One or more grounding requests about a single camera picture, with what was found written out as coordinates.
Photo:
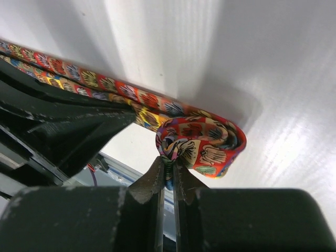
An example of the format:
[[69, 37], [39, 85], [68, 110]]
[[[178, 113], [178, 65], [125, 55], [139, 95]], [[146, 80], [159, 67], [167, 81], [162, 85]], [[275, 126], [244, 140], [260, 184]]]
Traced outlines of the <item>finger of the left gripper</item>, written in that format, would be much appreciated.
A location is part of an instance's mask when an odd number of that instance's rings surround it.
[[1, 193], [63, 184], [134, 120], [129, 105], [40, 83], [1, 61]]

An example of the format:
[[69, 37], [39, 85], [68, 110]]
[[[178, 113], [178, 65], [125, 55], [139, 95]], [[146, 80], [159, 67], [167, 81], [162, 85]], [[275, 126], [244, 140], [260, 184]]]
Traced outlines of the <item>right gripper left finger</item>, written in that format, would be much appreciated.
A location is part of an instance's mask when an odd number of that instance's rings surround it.
[[162, 251], [163, 163], [130, 186], [27, 187], [1, 216], [1, 251]]

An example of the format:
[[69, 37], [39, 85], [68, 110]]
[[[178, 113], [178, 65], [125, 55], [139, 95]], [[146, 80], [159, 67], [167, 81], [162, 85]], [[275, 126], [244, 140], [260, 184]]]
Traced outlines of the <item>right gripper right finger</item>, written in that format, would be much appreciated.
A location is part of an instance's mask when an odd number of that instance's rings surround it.
[[178, 251], [335, 251], [314, 198], [294, 188], [207, 187], [173, 166]]

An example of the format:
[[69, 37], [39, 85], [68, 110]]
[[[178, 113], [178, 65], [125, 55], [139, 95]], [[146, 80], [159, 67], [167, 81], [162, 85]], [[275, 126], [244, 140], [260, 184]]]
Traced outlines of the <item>colourful patterned tie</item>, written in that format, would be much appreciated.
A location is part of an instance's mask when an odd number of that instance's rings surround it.
[[1, 41], [1, 59], [39, 82], [99, 100], [130, 105], [136, 123], [155, 132], [165, 186], [173, 188], [173, 164], [182, 161], [210, 178], [223, 177], [245, 148], [244, 132], [213, 113], [161, 97], [59, 58]]

